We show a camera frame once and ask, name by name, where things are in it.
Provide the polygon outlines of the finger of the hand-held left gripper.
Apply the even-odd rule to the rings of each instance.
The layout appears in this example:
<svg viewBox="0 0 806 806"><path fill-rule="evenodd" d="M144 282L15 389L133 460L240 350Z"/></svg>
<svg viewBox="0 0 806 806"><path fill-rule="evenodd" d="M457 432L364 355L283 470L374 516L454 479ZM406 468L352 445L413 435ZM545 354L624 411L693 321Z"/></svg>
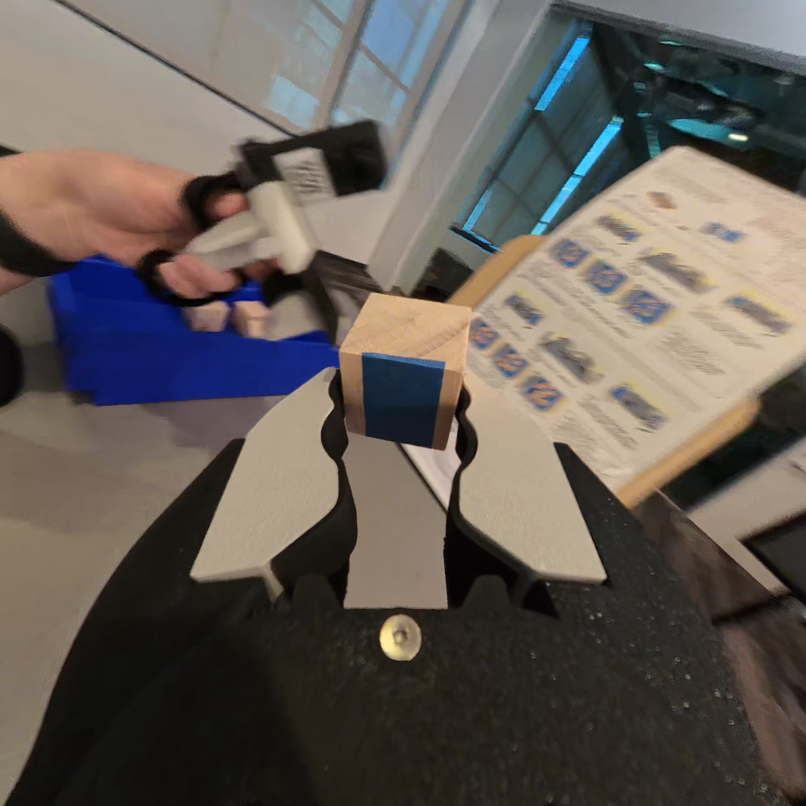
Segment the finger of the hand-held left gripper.
<svg viewBox="0 0 806 806"><path fill-rule="evenodd" d="M320 331L329 343L341 343L371 294L372 276L365 264L317 252L304 271L277 269L265 279L265 335L286 340Z"/></svg>

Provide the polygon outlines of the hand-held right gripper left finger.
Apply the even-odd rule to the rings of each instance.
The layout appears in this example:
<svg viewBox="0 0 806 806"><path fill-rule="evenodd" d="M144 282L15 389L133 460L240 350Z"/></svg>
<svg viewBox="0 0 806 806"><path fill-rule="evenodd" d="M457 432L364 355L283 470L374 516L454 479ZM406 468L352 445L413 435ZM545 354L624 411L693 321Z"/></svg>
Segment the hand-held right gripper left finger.
<svg viewBox="0 0 806 806"><path fill-rule="evenodd" d="M249 431L191 568L195 582L261 579L277 601L319 575L345 600L358 522L344 417L340 372L327 368Z"/></svg>

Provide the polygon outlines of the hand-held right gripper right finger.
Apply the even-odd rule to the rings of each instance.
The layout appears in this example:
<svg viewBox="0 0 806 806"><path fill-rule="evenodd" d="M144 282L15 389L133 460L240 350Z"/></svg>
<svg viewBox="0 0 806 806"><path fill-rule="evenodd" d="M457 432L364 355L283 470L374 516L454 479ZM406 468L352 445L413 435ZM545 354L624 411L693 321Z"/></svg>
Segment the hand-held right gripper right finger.
<svg viewBox="0 0 806 806"><path fill-rule="evenodd" d="M489 387L464 387L446 524L447 601L496 577L509 603L552 614L549 583L608 576L551 439Z"/></svg>

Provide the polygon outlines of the wooden cube with blue tape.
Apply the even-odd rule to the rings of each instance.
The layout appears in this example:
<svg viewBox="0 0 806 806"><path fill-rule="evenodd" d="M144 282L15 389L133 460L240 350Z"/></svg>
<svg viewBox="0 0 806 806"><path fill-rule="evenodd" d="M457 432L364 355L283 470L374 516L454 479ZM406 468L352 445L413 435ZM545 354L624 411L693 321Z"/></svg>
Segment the wooden cube with blue tape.
<svg viewBox="0 0 806 806"><path fill-rule="evenodd" d="M339 349L348 431L445 450L471 316L466 306L372 293Z"/></svg>

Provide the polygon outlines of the blue plastic bin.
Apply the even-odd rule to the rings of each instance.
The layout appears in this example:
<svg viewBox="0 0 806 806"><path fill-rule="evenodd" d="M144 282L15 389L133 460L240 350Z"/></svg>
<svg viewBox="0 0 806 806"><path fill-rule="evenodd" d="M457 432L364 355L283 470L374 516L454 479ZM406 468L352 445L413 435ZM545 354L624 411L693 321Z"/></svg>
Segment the blue plastic bin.
<svg viewBox="0 0 806 806"><path fill-rule="evenodd" d="M193 331L104 257L52 277L47 294L66 388L98 406L283 396L338 366L320 331L281 341Z"/></svg>

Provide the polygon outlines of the plain wooden cube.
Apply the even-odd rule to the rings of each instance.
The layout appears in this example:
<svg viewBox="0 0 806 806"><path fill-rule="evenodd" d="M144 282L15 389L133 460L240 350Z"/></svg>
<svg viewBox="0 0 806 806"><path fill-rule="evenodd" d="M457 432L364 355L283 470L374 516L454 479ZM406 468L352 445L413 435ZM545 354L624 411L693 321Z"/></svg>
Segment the plain wooden cube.
<svg viewBox="0 0 806 806"><path fill-rule="evenodd" d="M245 338L266 339L269 308L259 301L237 301L231 310L232 327Z"/></svg>
<svg viewBox="0 0 806 806"><path fill-rule="evenodd" d="M182 318L191 331L197 333L222 333L230 319L230 305L225 301L213 301L203 306L182 309Z"/></svg>

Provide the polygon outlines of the person's left hand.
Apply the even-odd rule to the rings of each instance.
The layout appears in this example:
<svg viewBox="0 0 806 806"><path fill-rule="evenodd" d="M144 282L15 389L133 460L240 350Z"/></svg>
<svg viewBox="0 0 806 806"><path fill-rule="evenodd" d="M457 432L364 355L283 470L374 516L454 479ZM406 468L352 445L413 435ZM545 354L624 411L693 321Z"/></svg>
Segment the person's left hand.
<svg viewBox="0 0 806 806"><path fill-rule="evenodd" d="M60 267L97 255L137 267L155 251L167 253L154 270L156 286L183 301L211 300L281 268L276 259L260 259L217 272L187 253L200 223L247 209L233 180L126 156L81 150L3 156L1 207L4 229Z"/></svg>

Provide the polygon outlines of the wooden board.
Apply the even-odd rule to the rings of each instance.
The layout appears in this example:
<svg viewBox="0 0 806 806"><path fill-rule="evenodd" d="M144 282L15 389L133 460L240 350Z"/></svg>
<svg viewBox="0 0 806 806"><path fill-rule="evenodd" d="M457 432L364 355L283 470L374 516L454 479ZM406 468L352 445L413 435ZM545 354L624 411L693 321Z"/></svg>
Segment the wooden board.
<svg viewBox="0 0 806 806"><path fill-rule="evenodd" d="M476 308L532 253L544 248L546 236L520 236L488 259L449 298L448 304ZM760 396L743 398L714 422L683 442L652 468L613 491L628 509L634 509L657 490L696 466L752 426L762 408Z"/></svg>

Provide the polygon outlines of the window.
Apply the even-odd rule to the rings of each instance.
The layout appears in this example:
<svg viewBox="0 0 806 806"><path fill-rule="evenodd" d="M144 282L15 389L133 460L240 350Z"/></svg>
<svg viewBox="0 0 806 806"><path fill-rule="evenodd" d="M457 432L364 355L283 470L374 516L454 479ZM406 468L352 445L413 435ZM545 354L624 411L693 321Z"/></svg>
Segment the window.
<svg viewBox="0 0 806 806"><path fill-rule="evenodd" d="M468 2L276 2L265 109L303 131L370 118L389 129L417 103Z"/></svg>

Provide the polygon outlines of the printed instruction sheet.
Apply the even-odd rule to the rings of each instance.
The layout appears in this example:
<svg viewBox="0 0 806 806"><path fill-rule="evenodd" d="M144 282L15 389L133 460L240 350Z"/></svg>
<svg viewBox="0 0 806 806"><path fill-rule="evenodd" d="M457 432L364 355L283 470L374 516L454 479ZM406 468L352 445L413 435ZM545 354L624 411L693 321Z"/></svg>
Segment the printed instruction sheet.
<svg viewBox="0 0 806 806"><path fill-rule="evenodd" d="M468 370L619 491L804 363L804 197L674 147L476 307Z"/></svg>

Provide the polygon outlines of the dark glass partition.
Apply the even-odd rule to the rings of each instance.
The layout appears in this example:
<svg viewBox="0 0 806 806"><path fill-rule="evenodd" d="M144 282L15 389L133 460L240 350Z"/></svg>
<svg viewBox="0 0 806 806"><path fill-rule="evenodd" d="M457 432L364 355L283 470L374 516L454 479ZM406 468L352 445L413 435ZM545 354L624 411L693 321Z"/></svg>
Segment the dark glass partition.
<svg viewBox="0 0 806 806"><path fill-rule="evenodd" d="M672 147L804 195L805 77L658 28L554 12L548 56L449 230L491 253L547 235Z"/></svg>

